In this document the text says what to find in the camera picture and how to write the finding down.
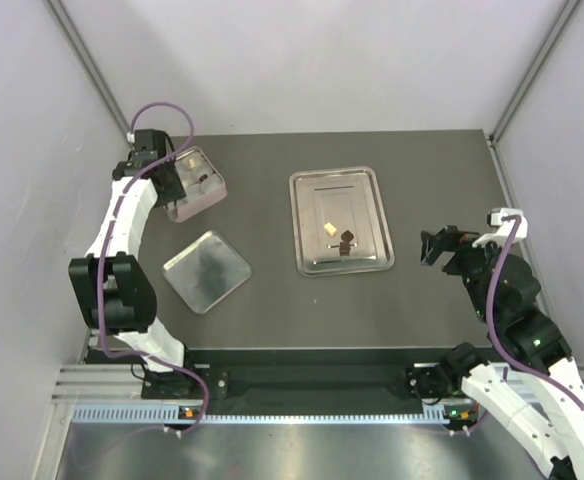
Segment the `dark ridged chocolate square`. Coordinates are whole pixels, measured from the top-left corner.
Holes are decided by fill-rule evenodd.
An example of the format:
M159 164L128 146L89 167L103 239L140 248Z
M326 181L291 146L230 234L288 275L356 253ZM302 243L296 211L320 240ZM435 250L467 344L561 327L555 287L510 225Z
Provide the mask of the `dark ridged chocolate square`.
M341 235L341 240L343 242L351 242L354 239L354 235L351 231L346 230L342 235Z

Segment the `silver tin lid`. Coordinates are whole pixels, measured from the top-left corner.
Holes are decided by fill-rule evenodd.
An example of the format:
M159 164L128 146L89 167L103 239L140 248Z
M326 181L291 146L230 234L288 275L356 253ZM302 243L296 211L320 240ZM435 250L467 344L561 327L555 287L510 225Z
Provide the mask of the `silver tin lid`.
M252 276L250 264L215 230L168 260L161 271L198 315L206 314Z

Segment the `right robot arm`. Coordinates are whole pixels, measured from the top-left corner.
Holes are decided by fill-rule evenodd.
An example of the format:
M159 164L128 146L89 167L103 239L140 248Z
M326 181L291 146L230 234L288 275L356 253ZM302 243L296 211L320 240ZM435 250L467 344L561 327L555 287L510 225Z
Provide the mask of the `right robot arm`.
M410 368L409 388L423 404L469 398L524 449L546 479L584 479L584 381L568 341L538 307L541 291L530 265L511 254L526 239L528 221L518 209L488 213L488 233L445 226L421 234L422 264L444 254L442 270L462 280L487 337L537 403L531 405L476 347L464 342L432 367Z

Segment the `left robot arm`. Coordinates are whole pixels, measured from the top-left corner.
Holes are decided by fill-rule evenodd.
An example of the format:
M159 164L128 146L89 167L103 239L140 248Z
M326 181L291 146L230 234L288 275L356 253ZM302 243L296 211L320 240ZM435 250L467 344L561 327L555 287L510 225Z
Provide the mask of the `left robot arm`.
M199 374L186 363L186 346L159 319L156 293L138 261L158 200L159 183L146 168L119 163L98 235L84 256L70 261L68 274L83 320L98 332L106 358L137 357L184 397L198 387Z

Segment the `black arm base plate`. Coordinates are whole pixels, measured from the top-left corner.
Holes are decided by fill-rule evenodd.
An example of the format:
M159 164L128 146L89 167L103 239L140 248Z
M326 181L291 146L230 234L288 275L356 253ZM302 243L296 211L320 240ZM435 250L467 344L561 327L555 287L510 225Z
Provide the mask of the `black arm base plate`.
M254 391L259 398L274 394L308 393L313 402L320 394L349 391L382 391L399 399L460 397L461 376L435 364L425 366L385 364L254 364L199 366L193 375L182 372L145 372L148 399L177 399L209 390L213 401L246 398Z

